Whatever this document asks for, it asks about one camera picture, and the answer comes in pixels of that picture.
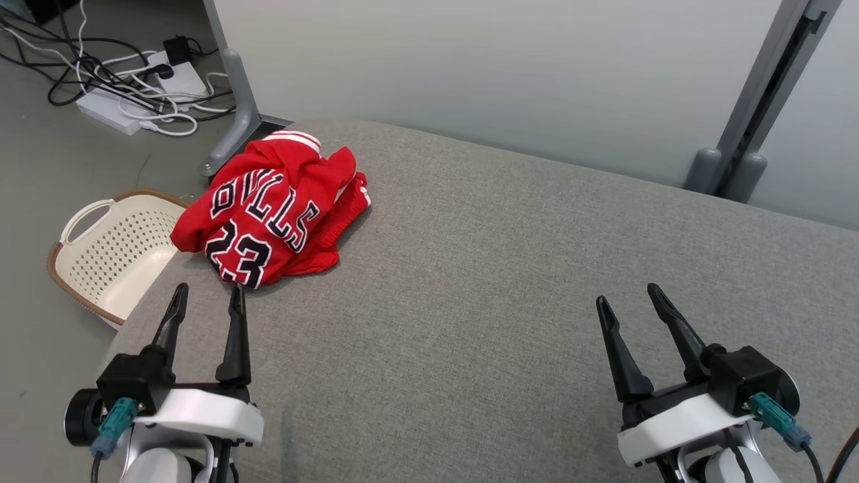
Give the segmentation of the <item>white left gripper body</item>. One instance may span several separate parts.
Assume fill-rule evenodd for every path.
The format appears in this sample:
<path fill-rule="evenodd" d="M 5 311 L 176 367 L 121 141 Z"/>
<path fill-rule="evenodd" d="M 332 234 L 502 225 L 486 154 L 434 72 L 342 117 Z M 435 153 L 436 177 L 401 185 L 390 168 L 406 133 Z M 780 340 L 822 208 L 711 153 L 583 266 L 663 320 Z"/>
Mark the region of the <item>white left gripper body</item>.
<path fill-rule="evenodd" d="M 240 443 L 261 443 L 264 418 L 246 386 L 182 384 L 169 389 L 152 415 L 137 424 L 191 432 Z"/>

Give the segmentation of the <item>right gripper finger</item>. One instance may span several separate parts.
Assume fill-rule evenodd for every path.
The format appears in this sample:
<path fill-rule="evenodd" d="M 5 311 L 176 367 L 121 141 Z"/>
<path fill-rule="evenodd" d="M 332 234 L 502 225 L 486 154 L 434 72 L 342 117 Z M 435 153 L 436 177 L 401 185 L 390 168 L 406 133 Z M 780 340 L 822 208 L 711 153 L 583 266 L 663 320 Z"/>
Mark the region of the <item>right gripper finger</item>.
<path fill-rule="evenodd" d="M 665 324 L 674 340 L 684 364 L 683 375 L 689 383 L 704 383 L 711 379 L 711 360 L 715 354 L 724 354 L 725 348 L 718 343 L 706 345 L 691 327 L 685 316 L 666 296 L 659 284 L 650 282 L 647 293 L 658 318 Z"/>
<path fill-rule="evenodd" d="M 622 404 L 632 404 L 650 397 L 654 391 L 653 383 L 642 373 L 629 352 L 610 303 L 601 295 L 596 299 L 596 308 L 617 400 Z"/>

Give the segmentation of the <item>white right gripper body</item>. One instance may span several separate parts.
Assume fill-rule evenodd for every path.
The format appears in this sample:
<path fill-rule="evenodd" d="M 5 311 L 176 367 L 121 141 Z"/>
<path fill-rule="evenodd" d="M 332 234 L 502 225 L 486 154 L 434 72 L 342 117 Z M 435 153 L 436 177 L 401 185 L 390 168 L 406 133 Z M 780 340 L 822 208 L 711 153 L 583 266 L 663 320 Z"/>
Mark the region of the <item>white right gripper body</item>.
<path fill-rule="evenodd" d="M 705 392 L 657 415 L 651 415 L 646 405 L 646 400 L 639 400 L 624 404 L 621 410 L 623 425 L 617 446 L 627 466 L 660 460 L 664 468 L 683 468 L 688 453 L 718 446 L 706 468 L 726 468 L 725 451 L 734 453 L 741 468 L 756 467 L 756 422 L 748 403 L 740 406 L 739 415 L 733 415 Z"/>

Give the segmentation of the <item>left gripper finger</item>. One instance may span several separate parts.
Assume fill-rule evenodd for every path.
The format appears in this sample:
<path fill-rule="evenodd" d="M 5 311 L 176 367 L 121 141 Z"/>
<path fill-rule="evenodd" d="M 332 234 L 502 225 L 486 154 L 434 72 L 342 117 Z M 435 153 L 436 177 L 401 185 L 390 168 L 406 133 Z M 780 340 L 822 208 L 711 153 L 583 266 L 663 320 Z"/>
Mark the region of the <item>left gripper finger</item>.
<path fill-rule="evenodd" d="M 174 358 L 179 328 L 187 311 L 188 297 L 189 285 L 181 282 L 176 286 L 156 335 L 148 346 L 157 349 L 165 358 Z"/>
<path fill-rule="evenodd" d="M 215 371 L 219 383 L 248 385 L 252 381 L 250 340 L 248 334 L 248 310 L 246 310 L 245 287 L 234 284 L 228 303 L 230 326 L 223 361 Z"/>

